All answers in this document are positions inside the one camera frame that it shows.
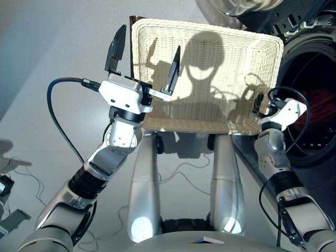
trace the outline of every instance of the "white wire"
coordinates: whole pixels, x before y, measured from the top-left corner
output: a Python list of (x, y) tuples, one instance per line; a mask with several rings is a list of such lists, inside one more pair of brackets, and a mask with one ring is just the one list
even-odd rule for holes
[(42, 193), (43, 193), (43, 191), (44, 191), (44, 189), (45, 189), (44, 183), (43, 183), (38, 177), (36, 177), (35, 175), (33, 175), (33, 174), (29, 171), (29, 169), (28, 169), (28, 167), (27, 167), (26, 165), (23, 165), (23, 166), (25, 167), (27, 173), (18, 172), (18, 171), (16, 170), (17, 168), (14, 168), (12, 160), (20, 160), (20, 161), (22, 161), (22, 159), (20, 159), (19, 157), (16, 157), (16, 156), (15, 156), (15, 157), (12, 157), (12, 158), (9, 160), (10, 165), (11, 165), (11, 167), (12, 167), (12, 170), (13, 170), (15, 173), (19, 174), (19, 175), (29, 176), (29, 177), (32, 177), (32, 178), (34, 178), (34, 179), (36, 180), (36, 182), (38, 183), (38, 190), (37, 190), (37, 192), (36, 192), (36, 194), (35, 194), (35, 198), (36, 198), (38, 201), (40, 201), (44, 206), (46, 206), (46, 203), (44, 203), (44, 201), (41, 199), (41, 195), (42, 195)]
[[(118, 209), (118, 218), (120, 220), (120, 223), (121, 223), (121, 226), (118, 230), (116, 230), (115, 232), (113, 232), (112, 234), (110, 235), (103, 235), (103, 236), (99, 236), (99, 237), (95, 237), (95, 235), (93, 234), (92, 231), (88, 230), (88, 234), (90, 234), (92, 236), (92, 240), (91, 241), (84, 241), (84, 242), (81, 242), (78, 244), (78, 248), (80, 248), (81, 250), (84, 250), (84, 251), (88, 251), (88, 252), (95, 252), (95, 251), (98, 251), (99, 250), (99, 244), (98, 244), (98, 241), (103, 241), (105, 242), (106, 240), (110, 240), (112, 239), (117, 233), (119, 233), (120, 231), (122, 231), (122, 229), (124, 228), (124, 222), (121, 218), (121, 215), (120, 215), (120, 212), (121, 210), (123, 209), (126, 209), (128, 208), (128, 206), (122, 206)], [(94, 244), (94, 248), (93, 249), (88, 249), (88, 248), (84, 248), (82, 245), (90, 245), (90, 244)]]
[(202, 166), (197, 166), (197, 165), (194, 165), (194, 164), (191, 164), (191, 163), (188, 163), (188, 162), (184, 162), (182, 164), (180, 164), (176, 169), (175, 171), (173, 172), (172, 175), (170, 175), (168, 178), (165, 178), (165, 179), (162, 179), (162, 176), (160, 173), (158, 173), (158, 176), (159, 176), (159, 184), (164, 184), (164, 183), (167, 183), (169, 182), (170, 180), (172, 180), (177, 174), (181, 174), (188, 182), (189, 184), (191, 184), (196, 190), (198, 190), (199, 192), (201, 193), (204, 193), (206, 195), (210, 195), (210, 193), (208, 192), (205, 192), (204, 190), (198, 188), (195, 184), (193, 184), (189, 178), (183, 173), (183, 172), (180, 172), (178, 171), (180, 169), (180, 167), (182, 167), (183, 165), (189, 165), (193, 168), (197, 168), (197, 169), (203, 169), (203, 168), (206, 168), (209, 164), (210, 164), (210, 159), (209, 157), (206, 155), (206, 154), (203, 154), (203, 156), (207, 159), (207, 163), (205, 165), (202, 165)]

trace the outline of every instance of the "white floor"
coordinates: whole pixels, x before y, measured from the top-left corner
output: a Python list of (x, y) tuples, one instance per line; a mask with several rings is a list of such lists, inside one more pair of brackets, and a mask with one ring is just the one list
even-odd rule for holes
[[(17, 156), (32, 163), (28, 168), (45, 184), (42, 199), (48, 201), (70, 178), (80, 163), (56, 130), (46, 104), (47, 86), (58, 77), (86, 77), (102, 81), (107, 49), (114, 33), (128, 25), (130, 15), (207, 23), (192, 0), (187, 1), (38, 1), (0, 2), (0, 139), (13, 143), (2, 151), (5, 158)], [(129, 74), (129, 38), (119, 70)], [(83, 156), (99, 144), (108, 122), (109, 106), (97, 94), (76, 84), (64, 84), (53, 93), (55, 113), (64, 130)], [(121, 226), (118, 209), (128, 204), (130, 179), (137, 152), (131, 154), (101, 194), (90, 230), (96, 237), (108, 236)], [(184, 162), (176, 154), (159, 157), (163, 177)], [(191, 160), (205, 163), (204, 158)], [(209, 190), (211, 164), (204, 169), (183, 167), (190, 180)], [(38, 185), (31, 177), (11, 172), (15, 181), (10, 208), (31, 215), (19, 228), (0, 240), (0, 251), (15, 251), (34, 228), (42, 204), (35, 199)], [(275, 237), (257, 205), (257, 192), (251, 190), (251, 177), (244, 182), (247, 220), (246, 236), (275, 243)], [(161, 186), (162, 217), (205, 218), (209, 197), (192, 188), (181, 176)], [(125, 220), (127, 210), (120, 211)], [(86, 234), (82, 242), (89, 241)], [(99, 251), (122, 251), (131, 246), (125, 230), (99, 242)]]

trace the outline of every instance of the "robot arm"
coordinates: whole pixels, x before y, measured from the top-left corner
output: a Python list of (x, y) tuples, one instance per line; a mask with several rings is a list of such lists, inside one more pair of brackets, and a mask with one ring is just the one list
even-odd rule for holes
[(111, 106), (111, 125), (104, 141), (87, 158), (76, 174), (65, 182), (39, 216), (35, 232), (18, 248), (19, 252), (71, 252), (92, 221), (89, 209), (96, 204), (99, 193), (142, 139), (141, 125), (145, 113), (152, 111), (152, 96), (169, 100), (180, 67), (178, 47), (170, 71), (168, 90), (155, 91), (150, 84), (122, 77), (116, 68), (122, 57), (125, 25), (116, 33), (108, 52), (105, 70), (108, 79), (99, 84), (86, 79), (82, 85), (98, 91)]
[(290, 168), (282, 131), (294, 123), (306, 106), (286, 99), (282, 108), (260, 121), (261, 133), (255, 142), (258, 166), (281, 207), (280, 216), (290, 241), (307, 251), (326, 252), (336, 249), (336, 232), (327, 214)]

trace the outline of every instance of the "black cable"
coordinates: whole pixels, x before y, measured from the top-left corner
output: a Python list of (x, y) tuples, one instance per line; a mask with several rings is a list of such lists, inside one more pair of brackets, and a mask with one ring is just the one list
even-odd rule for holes
[[(111, 125), (111, 124), (109, 123), (109, 124), (106, 126), (105, 130), (104, 130), (104, 133), (103, 133), (103, 139), (102, 139), (103, 142), (104, 142), (105, 134), (106, 134), (106, 132), (107, 132), (107, 130), (108, 130), (108, 128), (109, 128), (110, 125)], [(95, 203), (93, 204), (92, 213), (91, 213), (90, 219), (88, 220), (86, 226), (83, 228), (83, 229), (84, 229), (83, 234), (85, 234), (85, 233), (88, 231), (88, 229), (89, 229), (89, 227), (90, 227), (90, 225), (91, 225), (91, 223), (92, 223), (92, 221), (93, 221), (93, 218), (94, 218), (95, 215), (96, 215), (96, 210), (97, 210), (97, 201), (95, 201)]]
[[(76, 147), (73, 145), (73, 143), (70, 141), (70, 139), (67, 137), (67, 135), (65, 134), (64, 130), (62, 129), (62, 127), (60, 126), (59, 122), (57, 121), (56, 119), (56, 116), (54, 114), (54, 110), (53, 110), (53, 105), (51, 103), (51, 92), (53, 90), (53, 87), (60, 83), (60, 82), (78, 82), (78, 83), (81, 83), (82, 86), (86, 87), (86, 88), (89, 88), (93, 91), (98, 91), (98, 88), (100, 86), (99, 83), (97, 82), (94, 82), (94, 81), (90, 81), (90, 80), (87, 80), (87, 79), (80, 79), (80, 78), (72, 78), (72, 77), (68, 77), (68, 78), (59, 78), (59, 79), (56, 79), (56, 80), (53, 80), (49, 86), (48, 86), (48, 91), (47, 91), (47, 103), (48, 103), (48, 109), (49, 109), (49, 113), (50, 113), (50, 116), (54, 122), (54, 124), (56, 125), (57, 129), (59, 130), (59, 132), (61, 133), (62, 137), (66, 140), (66, 142), (68, 143), (68, 145), (71, 147), (71, 149), (73, 150), (73, 152), (75, 153), (75, 155), (78, 157), (78, 159), (80, 160), (80, 162), (83, 164), (84, 163), (84, 159), (82, 158), (82, 156), (79, 154), (78, 150), (76, 149)], [(106, 127), (105, 131), (104, 131), (104, 135), (103, 135), (103, 141), (104, 141), (104, 136), (105, 136), (105, 133), (109, 127), (109, 125)], [(90, 216), (90, 219), (88, 220), (86, 226), (84, 227), (84, 233), (86, 233), (86, 231), (88, 230), (88, 228), (90, 227), (92, 221), (93, 221), (93, 218), (96, 214), (96, 209), (97, 209), (97, 201), (95, 201), (95, 203), (93, 204), (93, 210), (92, 210), (92, 213), (91, 213), (91, 216)]]
[(107, 130), (109, 129), (109, 126), (110, 126), (110, 125), (111, 125), (110, 123), (107, 124), (107, 126), (106, 126), (106, 128), (105, 128), (105, 130), (104, 130), (104, 133), (103, 133), (103, 139), (102, 139), (103, 142), (104, 142), (104, 140), (105, 140), (105, 134), (106, 134)]
[(277, 247), (279, 248), (281, 245), (281, 216), (280, 216), (280, 211), (281, 211), (281, 207), (278, 204), (278, 237), (277, 237)]
[(303, 102), (305, 103), (306, 107), (307, 107), (307, 116), (306, 116), (306, 121), (304, 123), (304, 126), (302, 128), (302, 130), (300, 131), (300, 133), (298, 134), (298, 136), (296, 137), (296, 139), (291, 143), (291, 145), (286, 149), (286, 153), (299, 141), (299, 139), (302, 137), (302, 135), (305, 133), (305, 131), (307, 130), (308, 126), (309, 126), (309, 123), (310, 123), (310, 115), (311, 115), (311, 112), (310, 112), (310, 106), (309, 106), (309, 102), (307, 101), (307, 99), (304, 97), (303, 94), (301, 94), (298, 90), (294, 89), (294, 88), (290, 88), (290, 87), (275, 87), (275, 88), (272, 88), (268, 93), (267, 93), (267, 97), (270, 101), (273, 101), (273, 96), (271, 96), (271, 94), (276, 91), (276, 90), (280, 90), (280, 89), (283, 89), (283, 90), (288, 90), (288, 91), (291, 91), (295, 94), (297, 94), (302, 100)]
[(288, 237), (287, 233), (284, 232), (284, 231), (283, 231), (277, 224), (275, 224), (274, 221), (271, 219), (271, 217), (269, 217), (268, 213), (267, 213), (266, 210), (264, 209), (264, 206), (263, 206), (263, 204), (262, 204), (262, 202), (261, 202), (261, 196), (262, 196), (262, 194), (263, 194), (262, 192), (263, 192), (263, 190), (265, 189), (265, 187), (267, 186), (267, 184), (268, 184), (268, 181), (266, 181), (266, 182), (264, 183), (264, 185), (262, 186), (262, 188), (260, 189), (260, 192), (259, 192), (259, 205), (260, 205), (262, 211), (264, 212), (264, 214), (266, 215), (266, 217), (268, 218), (268, 220), (271, 222), (271, 224), (272, 224), (272, 225), (273, 225), (279, 232), (281, 232), (283, 235), (285, 235), (286, 237)]
[(51, 92), (53, 90), (53, 87), (56, 84), (60, 83), (60, 82), (78, 82), (78, 83), (82, 83), (82, 79), (68, 77), (68, 78), (59, 78), (59, 79), (53, 80), (49, 84), (49, 87), (48, 87), (48, 91), (47, 91), (47, 103), (48, 103), (49, 113), (50, 113), (50, 116), (51, 116), (52, 120), (54, 121), (54, 124), (56, 125), (57, 129), (61, 133), (62, 137), (65, 139), (65, 141), (71, 147), (71, 149), (73, 150), (73, 152), (76, 154), (76, 156), (78, 157), (78, 159), (80, 160), (80, 162), (83, 164), (84, 163), (84, 159), (79, 154), (79, 152), (77, 151), (77, 149), (75, 148), (75, 146), (72, 144), (72, 142), (70, 141), (70, 139), (67, 137), (67, 135), (64, 133), (62, 127), (59, 125), (59, 123), (58, 123), (58, 121), (56, 119), (56, 116), (54, 114), (53, 105), (51, 103)]

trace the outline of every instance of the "woven basket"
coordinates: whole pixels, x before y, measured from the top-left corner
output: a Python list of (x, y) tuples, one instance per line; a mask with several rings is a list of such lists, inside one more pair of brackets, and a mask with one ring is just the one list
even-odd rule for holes
[[(132, 26), (136, 79), (160, 90), (178, 46), (172, 100), (153, 99), (143, 127), (154, 131), (258, 134), (254, 99), (275, 86), (283, 44), (274, 36), (204, 24), (142, 19)], [(267, 112), (267, 99), (261, 112)]]

